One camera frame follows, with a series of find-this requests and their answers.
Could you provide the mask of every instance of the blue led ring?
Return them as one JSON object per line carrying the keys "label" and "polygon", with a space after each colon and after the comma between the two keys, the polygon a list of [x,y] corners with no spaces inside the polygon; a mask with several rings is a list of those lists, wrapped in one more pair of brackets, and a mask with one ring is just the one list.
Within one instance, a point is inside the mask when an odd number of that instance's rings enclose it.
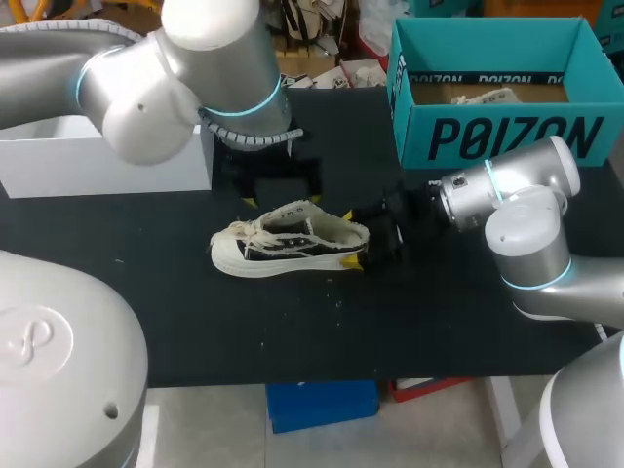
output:
{"label": "blue led ring", "polygon": [[553,281],[549,281],[548,283],[545,283],[543,285],[539,285],[539,286],[518,286],[518,285],[514,285],[513,283],[508,282],[505,278],[503,278],[501,276],[501,278],[503,279],[503,281],[507,284],[507,286],[510,286],[512,288],[515,288],[517,290],[523,290],[523,291],[537,291],[537,290],[543,290],[545,288],[548,288],[550,286],[553,286],[555,283],[557,283],[559,280],[561,280],[566,274],[567,272],[569,272],[569,269],[572,267],[572,259],[569,260],[569,263],[567,264],[567,267],[564,270],[564,273],[562,273],[561,275],[559,275],[557,278],[555,278]]}
{"label": "blue led ring", "polygon": [[494,171],[491,168],[491,161],[486,159],[486,171],[489,176],[489,180],[491,180],[491,185],[494,187],[494,192],[496,193],[496,198],[499,202],[503,201],[503,197],[500,194],[500,190],[498,190],[498,184],[496,183],[496,177],[494,176]]}
{"label": "blue led ring", "polygon": [[95,54],[93,57],[89,58],[87,62],[83,65],[82,69],[80,70],[80,74],[78,75],[78,81],[76,82],[76,102],[78,103],[78,107],[82,108],[82,106],[80,105],[80,86],[82,85],[82,80],[85,79],[85,75],[91,68],[91,65],[93,65],[97,59],[101,59],[102,57],[106,57],[109,54],[112,54],[113,52],[121,51],[122,49],[125,49],[125,47],[117,46],[107,51],[100,52],[99,54]]}
{"label": "blue led ring", "polygon": [[273,93],[271,93],[271,95],[267,99],[265,99],[263,102],[258,104],[256,107],[252,107],[251,109],[244,110],[242,112],[221,112],[220,110],[210,109],[209,107],[204,107],[204,108],[208,110],[211,114],[220,115],[221,117],[245,117],[246,115],[250,115],[250,114],[253,114],[254,112],[257,112],[266,104],[268,104],[271,100],[273,100],[275,95],[277,95],[277,92],[280,91],[281,86],[282,86],[282,77],[278,78],[277,85],[275,85],[275,90],[273,90]]}

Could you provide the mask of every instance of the black tabletop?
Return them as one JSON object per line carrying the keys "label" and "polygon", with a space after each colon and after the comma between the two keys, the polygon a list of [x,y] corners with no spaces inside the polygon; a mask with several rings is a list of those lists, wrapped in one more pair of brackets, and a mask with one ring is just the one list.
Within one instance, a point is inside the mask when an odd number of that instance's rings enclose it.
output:
{"label": "black tabletop", "polygon": [[[342,215],[403,177],[385,90],[291,93],[323,158],[322,207]],[[581,171],[565,227],[576,254],[624,255],[624,199],[609,165]],[[237,217],[302,198],[261,184],[261,209],[231,190],[56,199],[0,197],[0,246],[67,265],[135,310],[151,386],[552,373],[598,343],[592,325],[533,322],[513,308],[482,231],[450,232],[422,261],[383,274],[300,272],[244,280],[214,269],[210,237]]]}

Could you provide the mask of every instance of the blue plastic crate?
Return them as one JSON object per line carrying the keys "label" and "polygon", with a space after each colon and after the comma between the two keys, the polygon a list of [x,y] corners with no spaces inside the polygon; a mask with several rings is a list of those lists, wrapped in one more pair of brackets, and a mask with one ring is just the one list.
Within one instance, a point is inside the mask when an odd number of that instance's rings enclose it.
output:
{"label": "blue plastic crate", "polygon": [[266,385],[273,433],[373,416],[379,394],[371,380]]}

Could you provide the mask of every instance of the logo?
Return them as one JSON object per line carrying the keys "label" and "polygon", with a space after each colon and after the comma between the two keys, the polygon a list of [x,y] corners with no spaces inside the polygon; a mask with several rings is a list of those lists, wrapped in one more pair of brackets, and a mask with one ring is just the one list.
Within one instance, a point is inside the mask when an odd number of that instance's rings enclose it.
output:
{"label": "logo", "polygon": [[7,341],[6,350],[0,353],[0,359],[13,362],[16,366],[27,366],[35,356],[35,349],[48,344],[52,336],[53,328],[48,322],[30,322],[20,339]]}
{"label": "logo", "polygon": [[409,73],[412,83],[525,83],[559,85],[564,74],[559,71],[414,71]]}
{"label": "logo", "polygon": [[397,105],[397,96],[401,92],[403,86],[403,73],[406,71],[406,59],[403,57],[403,53],[399,54],[399,60],[397,62],[397,77],[392,85],[392,95],[390,97],[390,117],[394,120],[394,109]]}
{"label": "logo", "polygon": [[0,385],[54,376],[72,348],[71,326],[55,310],[39,305],[0,310]]}
{"label": "logo", "polygon": [[618,18],[618,17],[621,17],[622,15],[624,15],[624,4],[616,5],[613,7],[613,10],[611,10],[612,18]]}
{"label": "logo", "polygon": [[446,144],[459,142],[459,156],[462,159],[473,160],[486,154],[496,156],[506,153],[523,142],[533,139],[537,141],[552,134],[562,137],[570,148],[575,148],[578,158],[586,158],[605,117],[587,120],[585,117],[576,117],[573,121],[570,120],[562,116],[543,120],[527,116],[504,117],[494,122],[489,118],[480,117],[466,123],[462,128],[457,119],[436,119],[429,147],[429,161],[435,160],[440,148]]}

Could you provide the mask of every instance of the white box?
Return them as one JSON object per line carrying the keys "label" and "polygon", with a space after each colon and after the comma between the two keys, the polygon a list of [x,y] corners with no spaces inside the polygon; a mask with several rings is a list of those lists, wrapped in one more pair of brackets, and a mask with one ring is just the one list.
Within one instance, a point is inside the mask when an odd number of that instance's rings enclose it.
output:
{"label": "white box", "polygon": [[89,119],[61,117],[0,131],[0,181],[11,198],[210,190],[212,135],[199,126],[179,154],[155,166],[120,159]]}

